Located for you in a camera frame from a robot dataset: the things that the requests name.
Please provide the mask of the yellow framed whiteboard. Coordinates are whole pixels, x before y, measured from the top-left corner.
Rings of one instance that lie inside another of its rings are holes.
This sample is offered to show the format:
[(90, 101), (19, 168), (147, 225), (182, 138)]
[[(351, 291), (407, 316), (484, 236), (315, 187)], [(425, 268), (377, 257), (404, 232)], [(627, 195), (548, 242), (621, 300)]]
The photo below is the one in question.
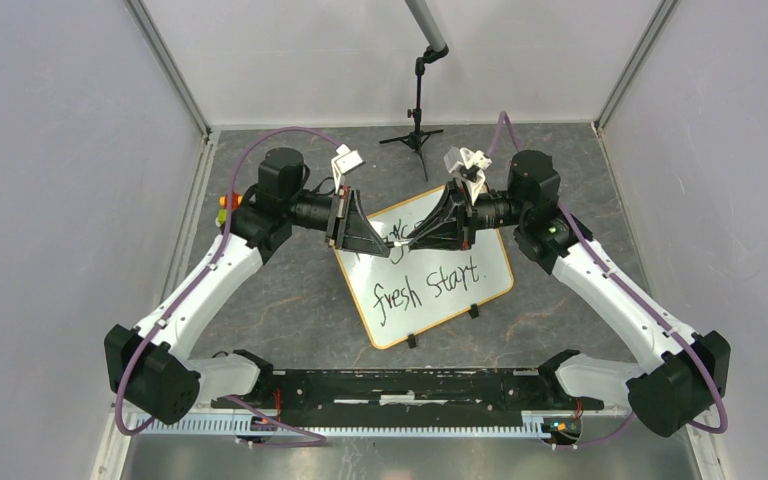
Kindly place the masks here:
[(514, 285), (497, 230), (467, 251), (394, 250), (388, 258), (337, 250), (336, 259), (373, 347), (384, 350), (481, 306)]

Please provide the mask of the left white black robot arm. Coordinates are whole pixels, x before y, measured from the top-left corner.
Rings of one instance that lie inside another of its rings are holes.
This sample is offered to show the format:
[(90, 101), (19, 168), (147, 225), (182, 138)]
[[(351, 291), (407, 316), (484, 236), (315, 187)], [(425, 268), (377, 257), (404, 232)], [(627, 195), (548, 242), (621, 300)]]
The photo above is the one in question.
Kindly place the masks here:
[(173, 293), (132, 328), (114, 326), (104, 339), (114, 418), (125, 435), (159, 421), (181, 420), (197, 403), (239, 397), (266, 405), (273, 379), (240, 354), (194, 360), (195, 342), (231, 295), (291, 237), (296, 227), (321, 231), (327, 246), (386, 258), (387, 242), (364, 214), (358, 190), (345, 176), (363, 165), (342, 144), (331, 160), (334, 189), (306, 188), (310, 169), (291, 148), (268, 151), (257, 181), (228, 213), (222, 232)]

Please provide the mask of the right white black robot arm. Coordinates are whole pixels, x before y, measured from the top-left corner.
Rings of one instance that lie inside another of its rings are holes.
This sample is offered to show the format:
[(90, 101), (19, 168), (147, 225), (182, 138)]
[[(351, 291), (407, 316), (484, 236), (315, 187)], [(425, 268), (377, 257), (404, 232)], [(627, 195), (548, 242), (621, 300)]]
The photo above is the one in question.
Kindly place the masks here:
[(412, 250), (466, 251), (479, 232), (509, 227), (528, 260), (569, 287), (624, 342), (629, 362), (567, 350), (543, 363), (540, 400), (562, 408), (590, 398), (630, 411), (651, 432), (668, 437), (685, 426), (728, 427), (724, 405), (731, 348), (717, 332), (698, 333), (671, 315), (609, 257), (591, 231), (560, 201), (561, 178), (551, 156), (522, 150), (512, 158), (507, 185), (486, 185), (490, 159), (480, 150), (452, 148), (450, 174), (431, 212), (409, 233)]

